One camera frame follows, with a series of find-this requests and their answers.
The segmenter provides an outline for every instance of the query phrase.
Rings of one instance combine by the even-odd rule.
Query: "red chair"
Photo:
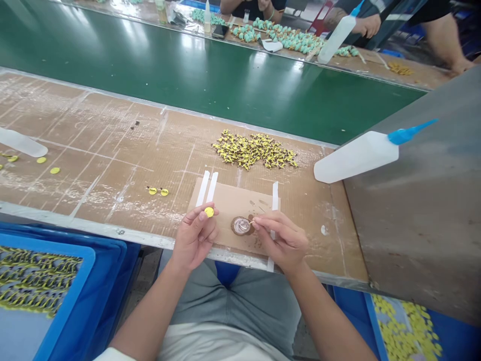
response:
[[[309,27],[308,32],[311,31],[311,28],[314,28],[316,30],[316,35],[320,36],[324,31],[327,31],[327,29],[324,28],[324,19],[326,18],[326,15],[329,13],[329,11],[331,11],[333,6],[334,4],[332,3],[332,1],[326,1],[324,6],[319,10],[311,26]]]

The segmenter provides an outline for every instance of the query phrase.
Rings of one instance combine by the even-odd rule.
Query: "white squeeze bottle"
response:
[[[1,127],[0,143],[35,158],[44,156],[49,151],[47,147],[37,143],[26,135]]]
[[[410,141],[421,129],[436,122],[434,119],[390,134],[368,131],[317,161],[314,177],[320,182],[334,183],[394,162],[399,158],[400,144]]]
[[[207,2],[205,3],[204,33],[210,34],[210,4],[209,4],[209,0],[207,0]]]
[[[329,63],[331,58],[334,56],[334,53],[344,43],[352,29],[354,29],[356,26],[356,16],[359,14],[359,10],[361,10],[363,3],[364,0],[362,0],[362,2],[351,12],[350,15],[347,15],[341,19],[327,40],[327,43],[321,48],[321,51],[317,56],[317,61],[319,63]]]

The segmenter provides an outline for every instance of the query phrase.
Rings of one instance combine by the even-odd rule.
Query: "green conveyor belt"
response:
[[[425,94],[47,0],[0,0],[0,66],[334,144]]]

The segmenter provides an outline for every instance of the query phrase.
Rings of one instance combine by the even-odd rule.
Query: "gray pants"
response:
[[[161,264],[170,258],[164,251]],[[284,275],[241,268],[226,289],[206,259],[189,277],[170,324],[217,322],[241,329],[292,359],[301,310]]]

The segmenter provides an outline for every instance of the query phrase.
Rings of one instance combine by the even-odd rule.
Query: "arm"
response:
[[[427,42],[433,51],[443,59],[456,75],[474,67],[462,53],[457,24],[451,13],[442,18],[422,23]]]
[[[207,218],[203,211],[206,207],[214,207],[214,204],[197,207],[183,218],[172,258],[109,347],[137,361],[157,358],[189,275],[207,256],[218,235],[215,219]]]
[[[271,0],[258,0],[258,2],[259,10],[262,11],[262,13],[264,14],[264,20],[271,19],[271,21],[276,24],[279,24],[281,22],[283,12],[279,10],[284,9],[275,9],[274,5],[272,5]]]
[[[253,227],[264,249],[286,275],[320,358],[376,361],[369,346],[304,261],[308,248],[304,230],[279,211],[255,217]],[[266,228],[276,232],[275,240]]]
[[[341,8],[332,8],[324,19],[327,29],[333,31],[347,13]],[[368,39],[376,35],[381,27],[381,17],[379,14],[371,15],[367,18],[356,18],[356,25],[352,29],[353,34],[361,34]]]
[[[232,12],[243,2],[244,0],[220,0],[220,12],[224,15],[232,14]]]

